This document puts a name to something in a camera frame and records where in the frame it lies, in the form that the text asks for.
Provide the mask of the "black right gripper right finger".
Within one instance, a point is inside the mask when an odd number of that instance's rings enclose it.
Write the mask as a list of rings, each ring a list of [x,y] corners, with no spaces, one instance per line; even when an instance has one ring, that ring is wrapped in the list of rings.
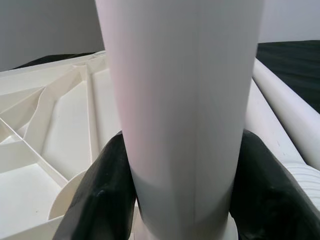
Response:
[[[244,130],[231,196],[241,240],[318,240],[320,211],[263,141]]]

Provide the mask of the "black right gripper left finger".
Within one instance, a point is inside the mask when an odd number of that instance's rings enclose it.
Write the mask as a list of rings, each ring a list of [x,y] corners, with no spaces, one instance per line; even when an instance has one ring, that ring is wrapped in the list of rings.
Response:
[[[127,240],[135,201],[136,189],[119,131],[84,174],[53,238]]]

